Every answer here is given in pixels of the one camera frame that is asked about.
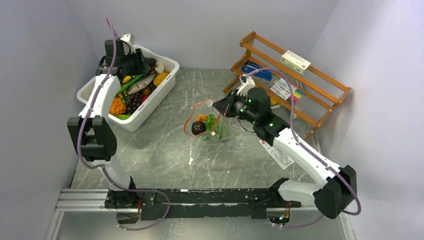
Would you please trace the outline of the white mushroom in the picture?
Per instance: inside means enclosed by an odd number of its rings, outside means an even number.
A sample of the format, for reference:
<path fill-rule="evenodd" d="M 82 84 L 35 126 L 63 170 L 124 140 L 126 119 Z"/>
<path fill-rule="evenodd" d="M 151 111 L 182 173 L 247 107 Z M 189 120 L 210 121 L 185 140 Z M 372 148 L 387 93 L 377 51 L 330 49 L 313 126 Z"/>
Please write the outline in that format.
<path fill-rule="evenodd" d="M 165 72 L 165 66 L 162 62 L 157 61 L 154 70 L 157 74 L 162 74 Z"/>

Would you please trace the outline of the clear zip bag orange zipper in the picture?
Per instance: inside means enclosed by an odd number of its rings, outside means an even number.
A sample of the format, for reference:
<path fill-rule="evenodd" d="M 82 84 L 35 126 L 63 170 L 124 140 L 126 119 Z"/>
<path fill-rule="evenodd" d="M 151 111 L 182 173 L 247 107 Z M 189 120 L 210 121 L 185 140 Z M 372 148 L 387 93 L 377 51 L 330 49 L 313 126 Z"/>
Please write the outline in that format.
<path fill-rule="evenodd" d="M 183 125 L 183 132 L 190 138 L 199 138 L 209 143 L 230 139 L 230 127 L 224 116 L 213 107 L 217 102 L 210 98 L 191 105 L 191 113 Z"/>

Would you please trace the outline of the green napa cabbage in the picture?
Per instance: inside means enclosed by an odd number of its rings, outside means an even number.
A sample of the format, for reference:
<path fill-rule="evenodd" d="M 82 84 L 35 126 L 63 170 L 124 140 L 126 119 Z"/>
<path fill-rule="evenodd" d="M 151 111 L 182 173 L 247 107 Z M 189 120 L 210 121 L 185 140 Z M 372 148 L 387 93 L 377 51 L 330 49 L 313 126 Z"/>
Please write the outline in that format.
<path fill-rule="evenodd" d="M 202 140 L 206 142 L 221 142 L 230 138 L 228 125 L 222 117 L 215 114 L 209 114 L 208 120 L 205 121 L 206 133 L 202 135 Z"/>

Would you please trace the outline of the small orange fruit piece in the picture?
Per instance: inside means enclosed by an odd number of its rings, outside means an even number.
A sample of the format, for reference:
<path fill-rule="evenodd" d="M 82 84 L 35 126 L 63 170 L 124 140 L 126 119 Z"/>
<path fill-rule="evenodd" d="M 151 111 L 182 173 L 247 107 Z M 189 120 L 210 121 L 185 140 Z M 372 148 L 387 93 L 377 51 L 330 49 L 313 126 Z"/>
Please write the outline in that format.
<path fill-rule="evenodd" d="M 209 118 L 209 116 L 208 116 L 208 115 L 201 114 L 201 115 L 198 115 L 198 116 L 195 118 L 195 121 L 196 121 L 196 122 L 205 122 L 205 121 L 207 121 L 207 120 L 208 120 L 208 118 Z"/>

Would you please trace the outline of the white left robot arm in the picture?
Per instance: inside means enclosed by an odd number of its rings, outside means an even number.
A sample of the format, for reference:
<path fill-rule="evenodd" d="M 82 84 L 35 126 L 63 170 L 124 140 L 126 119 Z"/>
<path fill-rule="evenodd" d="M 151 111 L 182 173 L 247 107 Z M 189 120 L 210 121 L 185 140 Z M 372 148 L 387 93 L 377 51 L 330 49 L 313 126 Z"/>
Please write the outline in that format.
<path fill-rule="evenodd" d="M 118 201 L 132 208 L 139 194 L 130 188 L 132 178 L 114 157 L 117 138 L 109 125 L 109 114 L 124 78 L 148 73 L 150 66 L 133 40 L 113 38 L 106 40 L 104 47 L 105 56 L 95 71 L 89 99 L 77 117 L 68 119 L 67 129 L 79 161 L 90 170 L 100 170 L 109 181 L 109 190 L 119 193 Z"/>

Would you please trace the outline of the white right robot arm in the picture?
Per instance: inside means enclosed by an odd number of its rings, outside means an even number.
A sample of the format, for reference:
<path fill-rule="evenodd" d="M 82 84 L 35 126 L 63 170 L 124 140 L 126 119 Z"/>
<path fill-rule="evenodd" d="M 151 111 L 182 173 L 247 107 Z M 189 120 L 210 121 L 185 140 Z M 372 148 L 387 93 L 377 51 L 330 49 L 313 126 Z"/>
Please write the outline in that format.
<path fill-rule="evenodd" d="M 285 180 L 270 193 L 270 202 L 282 207 L 288 201 L 315 207 L 329 219 L 346 212 L 357 196 L 357 173 L 350 166 L 339 166 L 302 140 L 294 128 L 271 110 L 271 99 L 259 87 L 238 95 L 233 89 L 212 106 L 227 118 L 240 118 L 252 124 L 256 136 L 285 153 L 313 179 L 313 183 Z"/>

